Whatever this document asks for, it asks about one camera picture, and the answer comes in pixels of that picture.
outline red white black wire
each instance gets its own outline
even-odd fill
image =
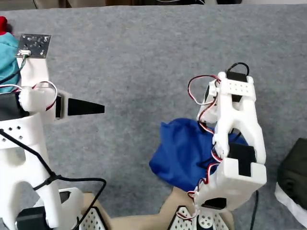
[[[52,103],[51,103],[49,106],[47,106],[47,108],[46,108],[46,111],[48,111],[49,109],[52,108],[52,106],[53,106],[53,105],[55,104],[55,102],[57,101],[58,89],[57,89],[57,87],[55,86],[54,83],[52,83],[52,82],[50,82],[50,81],[48,81],[48,80],[41,81],[41,82],[35,84],[34,86],[32,86],[32,89],[37,88],[37,86],[38,86],[39,84],[41,84],[41,83],[47,83],[48,85],[51,85],[52,88],[54,89],[54,92],[55,92],[55,96],[54,96],[54,98],[53,98],[53,100],[52,100]],[[15,87],[16,89],[14,89],[13,92],[21,91],[21,90],[23,89],[21,86],[15,85],[15,84],[0,85],[0,88],[6,88],[6,87]]]
[[[211,130],[210,128],[208,128],[203,122],[201,122],[201,118],[202,118],[202,116],[203,116],[208,110],[210,110],[210,109],[216,104],[218,94],[215,96],[214,100],[211,101],[211,102],[199,103],[199,102],[197,101],[197,99],[194,97],[194,95],[192,94],[191,89],[190,89],[191,83],[192,83],[193,80],[198,79],[198,78],[204,78],[204,77],[211,77],[211,78],[214,78],[214,79],[216,80],[216,82],[218,82],[218,83],[221,82],[221,80],[220,80],[218,77],[216,77],[215,75],[199,75],[199,76],[196,76],[196,77],[192,78],[192,79],[189,81],[189,83],[188,83],[188,94],[189,94],[190,98],[192,98],[193,101],[194,101],[196,104],[198,104],[198,105],[207,105],[207,107],[200,113],[199,118],[198,118],[198,122],[199,122],[200,126],[201,126],[204,130],[206,130],[207,132],[209,132],[209,133],[211,133],[212,135],[214,135],[214,131]],[[210,164],[208,165],[207,171],[206,171],[206,177],[205,177],[205,178],[201,178],[201,179],[198,181],[198,183],[197,183],[197,187],[195,188],[195,189],[197,190],[197,192],[200,191],[201,183],[203,183],[203,184],[208,184],[208,183],[209,183],[211,168],[212,168],[213,166],[219,165],[219,164],[222,162],[222,160],[223,160],[223,159],[219,158],[219,157],[214,153],[214,146],[213,146],[213,148],[212,148],[212,150],[211,150],[211,155],[212,155],[212,157],[217,161],[217,163],[210,163]],[[188,191],[188,192],[187,192],[187,195],[188,195],[189,198],[191,198],[191,199],[194,201],[195,193],[196,193],[195,190],[194,190],[194,191]],[[192,221],[192,219],[195,218],[198,214],[199,214],[199,210],[196,210],[192,217],[186,217],[186,216],[184,216],[183,214],[181,214],[180,212],[177,212],[177,213],[176,213],[176,215],[177,215],[179,218],[181,218],[182,220],[188,220],[188,221]]]

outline perforated metal plate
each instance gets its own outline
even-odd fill
[[[84,221],[81,223],[79,230],[107,230],[105,222],[96,207],[93,207]]]
[[[179,207],[177,211],[181,213],[182,215],[184,215],[185,217],[191,217],[191,214],[189,213],[186,207]],[[173,223],[168,229],[169,230],[193,230],[192,224],[193,224],[192,221],[183,220],[175,214],[173,218]]]
[[[177,211],[186,217],[191,217],[185,206],[179,206]],[[168,230],[197,230],[197,226],[204,230],[229,230],[219,214],[198,215],[192,221],[183,220],[175,214]]]

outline black bag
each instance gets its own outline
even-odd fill
[[[299,138],[282,161],[277,183],[296,204],[307,209],[307,139]]]

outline red object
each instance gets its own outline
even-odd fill
[[[7,24],[8,20],[5,17],[0,16],[0,35],[4,35],[6,33]]]

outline metal mounting plate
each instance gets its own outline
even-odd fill
[[[81,223],[79,230],[107,230],[106,224],[97,207],[91,208]]]
[[[18,44],[16,56],[22,57],[19,50],[30,50],[29,58],[46,58],[51,35],[44,34],[22,34]]]
[[[186,217],[191,217],[185,206],[179,206],[177,211]],[[191,221],[183,220],[175,214],[168,230],[229,230],[229,228],[219,214],[198,215]]]

